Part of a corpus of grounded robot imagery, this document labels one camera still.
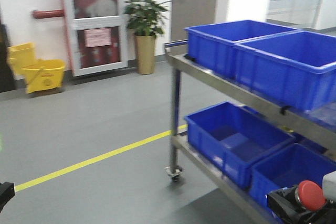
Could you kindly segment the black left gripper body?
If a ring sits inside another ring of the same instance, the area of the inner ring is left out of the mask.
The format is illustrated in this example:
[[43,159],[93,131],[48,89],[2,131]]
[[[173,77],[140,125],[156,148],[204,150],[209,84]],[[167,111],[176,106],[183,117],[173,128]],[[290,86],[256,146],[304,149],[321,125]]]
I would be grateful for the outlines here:
[[10,182],[1,183],[1,204],[6,204],[15,196],[15,184]]

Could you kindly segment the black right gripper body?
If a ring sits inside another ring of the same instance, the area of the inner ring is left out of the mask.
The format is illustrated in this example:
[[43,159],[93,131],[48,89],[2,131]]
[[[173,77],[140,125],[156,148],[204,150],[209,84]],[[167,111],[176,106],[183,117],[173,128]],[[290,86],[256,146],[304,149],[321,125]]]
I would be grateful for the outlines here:
[[282,223],[335,223],[335,201],[326,199],[325,205],[312,212],[302,208],[295,198],[298,185],[284,187],[267,194],[267,207]]

